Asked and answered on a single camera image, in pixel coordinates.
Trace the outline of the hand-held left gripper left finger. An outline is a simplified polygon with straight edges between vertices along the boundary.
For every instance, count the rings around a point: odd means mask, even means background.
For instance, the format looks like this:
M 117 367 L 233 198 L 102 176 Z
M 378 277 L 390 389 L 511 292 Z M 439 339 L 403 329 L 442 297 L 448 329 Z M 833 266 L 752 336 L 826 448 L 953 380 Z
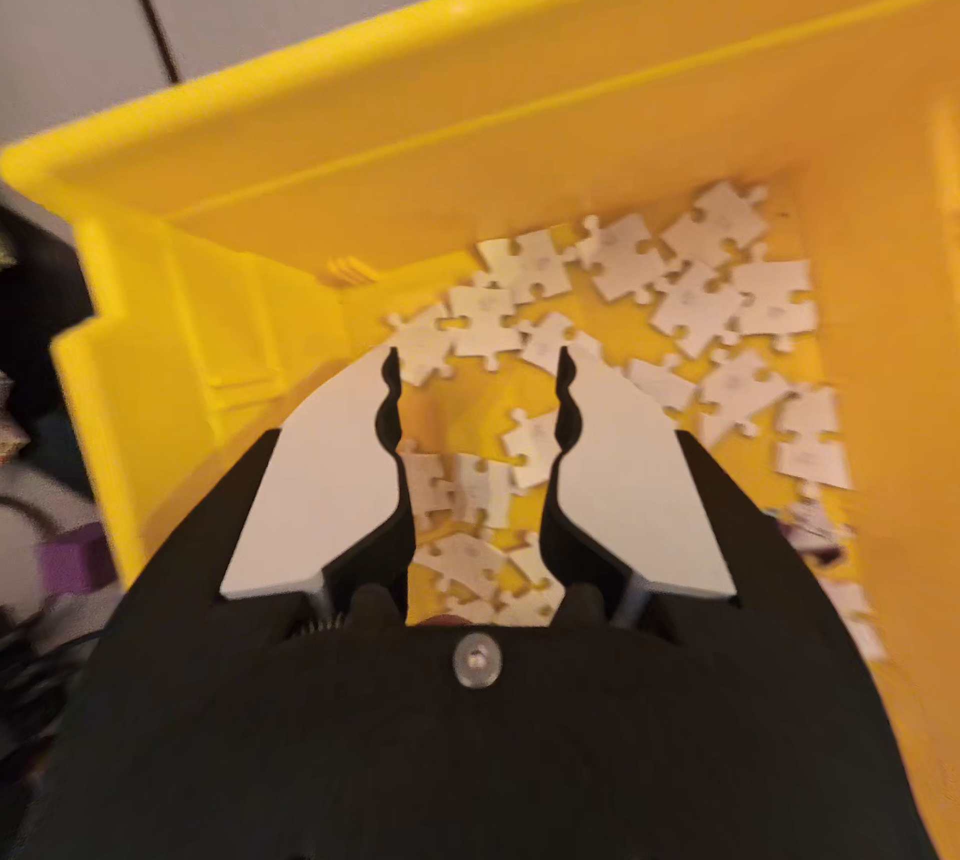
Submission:
M 398 453 L 399 352 L 376 347 L 318 386 L 277 430 L 220 594 L 305 595 L 330 621 L 375 584 L 406 610 L 416 541 Z

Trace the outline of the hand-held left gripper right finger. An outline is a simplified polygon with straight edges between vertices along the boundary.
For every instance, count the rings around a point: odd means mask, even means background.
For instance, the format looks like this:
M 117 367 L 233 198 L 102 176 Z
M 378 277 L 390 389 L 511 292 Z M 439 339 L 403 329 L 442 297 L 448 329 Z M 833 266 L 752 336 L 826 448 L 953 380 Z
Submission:
M 556 377 L 553 461 L 539 549 L 566 589 L 591 585 L 614 627 L 638 624 L 651 598 L 728 603 L 738 590 L 661 405 L 580 346 Z

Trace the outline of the pile of white puzzle pieces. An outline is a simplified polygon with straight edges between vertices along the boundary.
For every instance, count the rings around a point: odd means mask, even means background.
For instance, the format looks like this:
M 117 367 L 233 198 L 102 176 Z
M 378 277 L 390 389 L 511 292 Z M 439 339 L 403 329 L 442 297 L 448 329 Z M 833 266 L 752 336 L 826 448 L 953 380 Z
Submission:
M 834 390 L 815 380 L 810 262 L 768 259 L 766 189 L 709 187 L 651 231 L 642 215 L 490 239 L 387 274 L 371 336 L 412 392 L 400 447 L 414 504 L 412 621 L 546 625 L 561 597 L 534 506 L 559 454 L 553 382 L 580 347 L 707 448 L 746 448 L 776 516 L 852 488 Z M 856 569 L 811 567 L 868 662 L 887 659 Z

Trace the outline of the yellow plastic bin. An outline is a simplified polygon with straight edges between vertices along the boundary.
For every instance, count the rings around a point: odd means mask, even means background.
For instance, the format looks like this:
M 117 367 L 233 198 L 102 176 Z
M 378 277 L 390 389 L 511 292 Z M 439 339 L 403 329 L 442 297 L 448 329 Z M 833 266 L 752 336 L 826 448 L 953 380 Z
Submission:
M 20 858 L 958 858 L 958 0 L 431 0 L 39 134 L 54 361 L 129 586 Z M 858 649 L 748 476 L 676 426 L 734 579 L 612 626 L 412 621 L 387 275 L 718 182 L 810 263 Z M 288 416 L 398 352 L 406 609 L 222 579 Z

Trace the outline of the printed puzzle piece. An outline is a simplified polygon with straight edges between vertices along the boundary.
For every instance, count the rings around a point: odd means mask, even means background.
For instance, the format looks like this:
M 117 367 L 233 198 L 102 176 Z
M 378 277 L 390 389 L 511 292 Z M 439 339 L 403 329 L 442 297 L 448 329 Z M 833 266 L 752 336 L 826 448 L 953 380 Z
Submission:
M 823 568 L 847 558 L 847 543 L 854 536 L 850 525 L 835 521 L 817 498 L 801 498 L 775 517 L 786 541 L 801 558 Z

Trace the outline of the purple box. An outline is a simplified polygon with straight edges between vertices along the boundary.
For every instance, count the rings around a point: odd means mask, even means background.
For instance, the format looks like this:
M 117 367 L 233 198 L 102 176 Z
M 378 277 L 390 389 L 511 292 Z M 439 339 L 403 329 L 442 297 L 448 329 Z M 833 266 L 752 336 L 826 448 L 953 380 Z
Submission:
M 40 542 L 33 554 L 48 598 L 94 593 L 117 580 L 111 547 L 98 521 Z

